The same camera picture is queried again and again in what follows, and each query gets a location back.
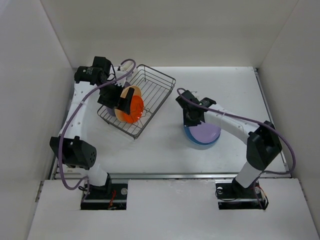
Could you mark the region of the yellow plate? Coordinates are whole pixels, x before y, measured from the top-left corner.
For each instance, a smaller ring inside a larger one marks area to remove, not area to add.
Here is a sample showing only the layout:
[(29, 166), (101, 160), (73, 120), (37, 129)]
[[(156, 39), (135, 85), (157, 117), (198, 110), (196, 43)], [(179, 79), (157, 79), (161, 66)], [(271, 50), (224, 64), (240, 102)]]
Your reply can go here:
[(144, 101), (141, 90), (136, 85), (125, 87), (120, 95), (114, 113), (120, 122), (135, 123), (142, 116)]

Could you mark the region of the orange plate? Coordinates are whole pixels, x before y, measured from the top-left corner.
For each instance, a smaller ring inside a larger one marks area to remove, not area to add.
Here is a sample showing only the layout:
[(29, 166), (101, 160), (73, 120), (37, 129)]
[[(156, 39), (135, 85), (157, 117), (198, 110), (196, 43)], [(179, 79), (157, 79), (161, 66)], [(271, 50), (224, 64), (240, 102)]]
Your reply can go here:
[(133, 124), (136, 123), (142, 116), (144, 111), (144, 101), (138, 96), (134, 95), (130, 104), (130, 114), (123, 114), (124, 120), (127, 123)]

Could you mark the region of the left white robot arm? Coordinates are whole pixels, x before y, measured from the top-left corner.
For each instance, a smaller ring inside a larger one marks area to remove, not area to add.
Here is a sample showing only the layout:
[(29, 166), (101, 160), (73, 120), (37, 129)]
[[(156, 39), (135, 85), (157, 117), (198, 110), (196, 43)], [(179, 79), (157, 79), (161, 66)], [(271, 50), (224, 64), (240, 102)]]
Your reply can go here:
[(58, 136), (50, 139), (49, 145), (58, 161), (59, 169), (64, 166), (78, 170), (79, 182), (71, 186), (67, 183), (65, 173), (60, 172), (62, 184), (73, 191), (86, 182), (86, 193), (94, 192), (100, 198), (111, 195), (110, 176), (97, 160), (97, 149), (88, 141), (88, 103), (99, 95), (98, 102), (108, 108), (128, 112), (132, 93), (123, 97), (122, 92), (128, 77), (136, 69), (136, 61), (125, 59), (115, 70), (106, 57), (96, 56), (91, 66), (79, 66), (74, 74), (74, 92), (70, 108)]

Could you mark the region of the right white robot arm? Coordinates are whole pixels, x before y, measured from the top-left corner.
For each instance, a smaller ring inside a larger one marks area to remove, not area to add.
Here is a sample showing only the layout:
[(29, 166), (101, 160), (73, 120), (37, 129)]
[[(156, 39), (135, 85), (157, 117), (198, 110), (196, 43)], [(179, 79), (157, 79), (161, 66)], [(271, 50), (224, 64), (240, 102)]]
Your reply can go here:
[(189, 90), (182, 91), (175, 100), (183, 109), (185, 126), (214, 124), (246, 145), (246, 163), (231, 183), (232, 193), (243, 197), (283, 149), (274, 125), (235, 115), (208, 97), (198, 100)]

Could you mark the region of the rear purple plate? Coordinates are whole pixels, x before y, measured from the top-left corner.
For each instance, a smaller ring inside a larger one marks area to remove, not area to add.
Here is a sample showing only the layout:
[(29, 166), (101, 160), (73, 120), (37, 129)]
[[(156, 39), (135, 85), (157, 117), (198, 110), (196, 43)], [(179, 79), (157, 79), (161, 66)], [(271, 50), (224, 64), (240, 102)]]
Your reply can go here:
[[(125, 84), (124, 84), (124, 88), (127, 88), (127, 87), (129, 87), (130, 85), (131, 85), (131, 84), (126, 81)], [(112, 117), (115, 117), (115, 116), (116, 116), (116, 114), (115, 114), (115, 109), (114, 109), (114, 108), (106, 107), (106, 109), (107, 109), (108, 113), (109, 113)]]

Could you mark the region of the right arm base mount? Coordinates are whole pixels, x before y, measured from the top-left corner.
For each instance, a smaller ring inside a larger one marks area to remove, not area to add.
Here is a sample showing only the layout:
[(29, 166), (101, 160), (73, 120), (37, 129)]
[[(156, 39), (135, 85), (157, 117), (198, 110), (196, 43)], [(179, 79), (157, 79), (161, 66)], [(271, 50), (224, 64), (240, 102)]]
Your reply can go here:
[(263, 210), (269, 206), (269, 199), (259, 183), (256, 186), (236, 192), (231, 183), (216, 183), (215, 196), (219, 210)]

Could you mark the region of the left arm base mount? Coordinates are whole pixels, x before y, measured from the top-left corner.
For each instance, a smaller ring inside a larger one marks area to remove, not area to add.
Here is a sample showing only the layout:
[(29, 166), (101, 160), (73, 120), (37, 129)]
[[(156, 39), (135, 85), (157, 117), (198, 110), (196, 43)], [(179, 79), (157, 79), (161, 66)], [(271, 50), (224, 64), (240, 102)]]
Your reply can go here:
[(82, 191), (81, 210), (122, 211), (127, 209), (128, 182), (112, 183), (108, 190), (98, 190), (97, 187), (85, 184), (79, 188)]

